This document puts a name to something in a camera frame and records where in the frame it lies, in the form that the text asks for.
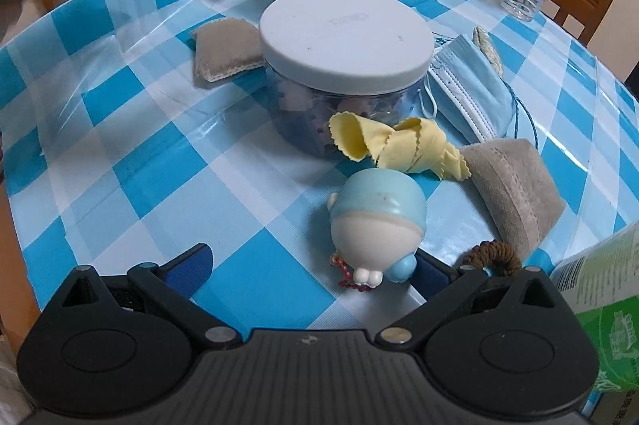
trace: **plastic jar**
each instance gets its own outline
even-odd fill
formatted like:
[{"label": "plastic jar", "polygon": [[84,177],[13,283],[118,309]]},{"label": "plastic jar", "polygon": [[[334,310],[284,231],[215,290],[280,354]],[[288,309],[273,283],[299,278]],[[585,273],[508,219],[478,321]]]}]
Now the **plastic jar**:
[{"label": "plastic jar", "polygon": [[276,0],[260,36],[274,124],[301,150],[336,150],[335,113],[394,125],[419,105],[433,33],[397,0]]}]

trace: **table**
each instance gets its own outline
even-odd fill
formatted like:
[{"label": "table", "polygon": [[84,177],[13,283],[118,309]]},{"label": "table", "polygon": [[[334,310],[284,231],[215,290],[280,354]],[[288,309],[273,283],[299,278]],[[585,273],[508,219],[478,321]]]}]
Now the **table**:
[{"label": "table", "polygon": [[[263,70],[213,87],[193,78],[194,28],[221,16],[256,24],[272,1],[73,0],[0,50],[6,187],[40,308],[77,264],[122,274],[198,242],[215,270],[194,300],[244,334],[375,332],[423,303],[406,285],[338,287],[325,201],[361,165],[286,144],[264,108]],[[400,1],[443,36],[488,30],[534,117],[568,206],[529,262],[550,270],[639,218],[639,105],[594,56],[543,15],[507,16],[500,0]],[[415,179],[429,200],[427,251],[452,264],[498,236],[471,182]]]}]

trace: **yellow cleaning cloth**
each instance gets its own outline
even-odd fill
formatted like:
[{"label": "yellow cleaning cloth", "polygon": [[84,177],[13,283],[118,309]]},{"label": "yellow cleaning cloth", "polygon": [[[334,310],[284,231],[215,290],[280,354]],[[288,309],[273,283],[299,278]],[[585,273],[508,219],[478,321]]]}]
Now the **yellow cleaning cloth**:
[{"label": "yellow cleaning cloth", "polygon": [[427,169],[439,178],[466,180],[470,170],[459,149],[432,120],[413,117],[394,128],[354,113],[337,113],[328,123],[338,149],[353,161],[371,155],[375,165],[402,173]]}]

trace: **metal screw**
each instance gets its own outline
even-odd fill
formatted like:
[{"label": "metal screw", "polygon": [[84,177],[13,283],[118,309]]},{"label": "metal screw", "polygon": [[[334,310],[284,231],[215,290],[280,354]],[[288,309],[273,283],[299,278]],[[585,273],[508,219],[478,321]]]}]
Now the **metal screw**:
[{"label": "metal screw", "polygon": [[216,344],[224,344],[225,342],[231,342],[237,336],[237,333],[234,329],[231,329],[227,326],[216,326],[214,328],[209,328],[204,333],[204,336],[207,340],[211,342],[216,342]]},{"label": "metal screw", "polygon": [[389,344],[405,344],[413,338],[413,333],[405,328],[386,328],[379,335]]}]

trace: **blue and white toy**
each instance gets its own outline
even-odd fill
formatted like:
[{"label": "blue and white toy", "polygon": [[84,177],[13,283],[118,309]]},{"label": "blue and white toy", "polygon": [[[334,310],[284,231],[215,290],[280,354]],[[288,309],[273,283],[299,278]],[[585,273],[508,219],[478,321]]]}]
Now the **blue and white toy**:
[{"label": "blue and white toy", "polygon": [[426,197],[415,180],[392,169],[364,169],[328,199],[336,256],[353,268],[358,286],[384,275],[404,282],[426,232]]}]

